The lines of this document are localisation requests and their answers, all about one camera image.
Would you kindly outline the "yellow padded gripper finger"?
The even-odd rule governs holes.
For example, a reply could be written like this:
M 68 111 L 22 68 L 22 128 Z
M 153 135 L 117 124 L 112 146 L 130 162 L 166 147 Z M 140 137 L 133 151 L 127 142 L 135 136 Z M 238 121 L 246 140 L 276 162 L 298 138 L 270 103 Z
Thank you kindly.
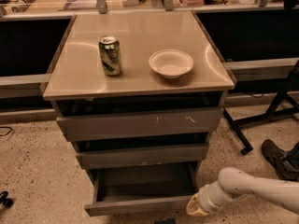
M 186 212 L 189 216 L 193 217 L 206 217 L 208 215 L 200 193 L 196 193 L 192 196 L 186 206 Z

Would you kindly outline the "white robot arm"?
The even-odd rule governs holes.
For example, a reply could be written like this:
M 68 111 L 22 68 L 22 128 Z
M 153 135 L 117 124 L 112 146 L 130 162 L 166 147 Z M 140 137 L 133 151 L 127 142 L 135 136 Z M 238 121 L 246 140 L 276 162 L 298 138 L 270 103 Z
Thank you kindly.
M 186 212 L 190 216 L 206 217 L 246 195 L 299 214 L 298 182 L 257 177 L 234 167 L 221 169 L 215 182 L 201 187 L 188 202 Z

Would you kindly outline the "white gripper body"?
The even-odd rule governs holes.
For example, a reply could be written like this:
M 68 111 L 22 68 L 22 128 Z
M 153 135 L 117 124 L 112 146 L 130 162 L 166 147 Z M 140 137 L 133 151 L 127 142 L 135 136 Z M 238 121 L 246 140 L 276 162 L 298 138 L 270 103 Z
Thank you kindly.
M 204 185 L 197 194 L 199 206 L 209 214 L 218 212 L 232 200 L 233 196 L 224 191 L 218 181 Z

